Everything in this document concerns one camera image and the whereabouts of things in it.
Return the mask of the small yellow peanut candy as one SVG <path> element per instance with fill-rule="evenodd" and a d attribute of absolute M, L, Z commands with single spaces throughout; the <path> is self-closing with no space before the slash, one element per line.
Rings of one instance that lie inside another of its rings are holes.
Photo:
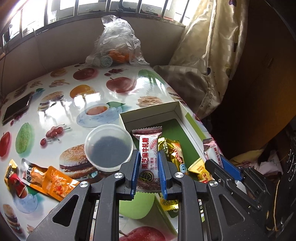
<path fill-rule="evenodd" d="M 208 183 L 213 180 L 211 174 L 206 170 L 205 163 L 202 158 L 197 159 L 188 168 L 189 172 L 195 173 L 199 182 Z"/>

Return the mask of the pink white nougat candy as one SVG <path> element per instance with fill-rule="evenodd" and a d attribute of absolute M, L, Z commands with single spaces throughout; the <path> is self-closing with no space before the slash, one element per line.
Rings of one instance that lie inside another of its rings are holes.
<path fill-rule="evenodd" d="M 132 130 L 138 139 L 140 164 L 137 179 L 137 189 L 142 192 L 160 192 L 158 171 L 158 139 L 162 135 L 161 126 Z"/>

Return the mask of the orange konjac snack pouch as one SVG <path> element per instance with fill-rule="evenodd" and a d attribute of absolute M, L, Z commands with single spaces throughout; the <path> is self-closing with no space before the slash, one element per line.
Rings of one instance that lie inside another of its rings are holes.
<path fill-rule="evenodd" d="M 79 184 L 79 181 L 70 178 L 53 166 L 49 166 L 45 172 L 33 167 L 29 173 L 30 186 L 57 201 L 62 201 Z"/>

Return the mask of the red triangular snack packet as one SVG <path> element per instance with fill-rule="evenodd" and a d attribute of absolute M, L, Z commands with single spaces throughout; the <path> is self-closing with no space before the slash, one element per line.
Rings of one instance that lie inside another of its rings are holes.
<path fill-rule="evenodd" d="M 26 186 L 25 184 L 20 180 L 18 175 L 16 173 L 11 173 L 8 182 L 10 186 L 14 188 L 16 191 L 16 195 L 19 198 L 25 198 L 27 196 Z"/>

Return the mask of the black red snack packet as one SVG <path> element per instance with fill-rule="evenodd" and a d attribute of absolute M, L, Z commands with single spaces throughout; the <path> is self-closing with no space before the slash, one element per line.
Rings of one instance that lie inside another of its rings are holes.
<path fill-rule="evenodd" d="M 17 163 L 11 159 L 10 162 L 9 162 L 9 165 L 6 169 L 6 174 L 4 176 L 4 182 L 6 184 L 8 184 L 8 181 L 9 181 L 9 178 L 13 175 L 13 174 L 16 174 L 16 170 L 18 168 L 18 165 Z"/>

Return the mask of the clear jar white lid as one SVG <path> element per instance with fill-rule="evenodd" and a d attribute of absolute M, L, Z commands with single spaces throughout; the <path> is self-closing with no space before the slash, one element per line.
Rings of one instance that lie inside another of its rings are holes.
<path fill-rule="evenodd" d="M 88 161 L 99 171 L 115 172 L 130 161 L 134 150 L 127 130 L 114 124 L 93 129 L 86 137 L 84 152 Z"/>

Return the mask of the green gift box tray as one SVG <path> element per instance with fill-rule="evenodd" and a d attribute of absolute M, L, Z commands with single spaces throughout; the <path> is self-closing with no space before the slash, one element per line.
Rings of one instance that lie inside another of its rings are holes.
<path fill-rule="evenodd" d="M 203 140 L 209 138 L 210 134 L 196 116 L 179 101 L 120 113 L 119 124 L 128 132 L 138 128 L 161 126 L 161 138 L 179 142 L 187 168 L 199 158 L 205 160 Z M 178 210 L 175 208 L 166 211 L 162 207 L 159 193 L 152 194 L 154 204 L 150 212 L 141 219 L 119 214 L 119 228 L 129 232 L 140 226 L 151 226 L 162 232 L 167 240 L 173 240 L 178 233 Z"/>

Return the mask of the beige floral curtain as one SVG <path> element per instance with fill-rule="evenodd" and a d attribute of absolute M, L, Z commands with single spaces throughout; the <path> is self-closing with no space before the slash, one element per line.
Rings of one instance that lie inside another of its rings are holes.
<path fill-rule="evenodd" d="M 247 35 L 248 1 L 198 1 L 168 65 L 154 70 L 199 119 L 222 102 Z"/>

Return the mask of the black smartphone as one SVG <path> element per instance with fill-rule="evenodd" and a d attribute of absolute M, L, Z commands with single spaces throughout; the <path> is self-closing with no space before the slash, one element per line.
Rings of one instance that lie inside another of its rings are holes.
<path fill-rule="evenodd" d="M 21 99 L 17 100 L 13 104 L 11 104 L 9 107 L 7 107 L 2 119 L 2 124 L 5 125 L 8 121 L 12 120 L 14 117 L 27 111 L 31 104 L 32 96 L 33 96 L 33 92 L 30 92 L 26 96 L 22 97 Z"/>

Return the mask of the clear plastic bag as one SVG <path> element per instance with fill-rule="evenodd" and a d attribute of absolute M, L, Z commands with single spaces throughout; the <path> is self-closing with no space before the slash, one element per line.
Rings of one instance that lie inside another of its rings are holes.
<path fill-rule="evenodd" d="M 98 68 L 124 63 L 148 64 L 142 54 L 140 40 L 128 21 L 108 15 L 102 17 L 102 23 L 104 30 L 95 41 L 92 53 L 86 57 L 86 64 Z"/>

